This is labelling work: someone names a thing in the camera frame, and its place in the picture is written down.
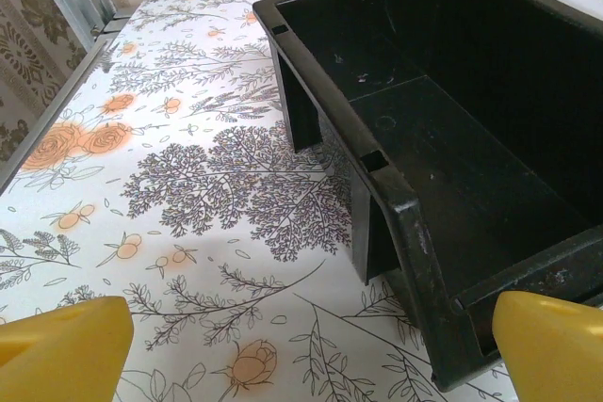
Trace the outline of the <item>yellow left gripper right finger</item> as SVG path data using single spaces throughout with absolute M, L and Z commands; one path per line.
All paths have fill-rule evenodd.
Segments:
M 602 311 L 529 292 L 502 293 L 493 335 L 520 401 L 602 399 Z

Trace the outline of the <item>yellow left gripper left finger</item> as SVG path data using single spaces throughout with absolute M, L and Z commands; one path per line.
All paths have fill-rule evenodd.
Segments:
M 110 401 L 133 340 L 123 297 L 98 297 L 1 326 L 3 401 Z

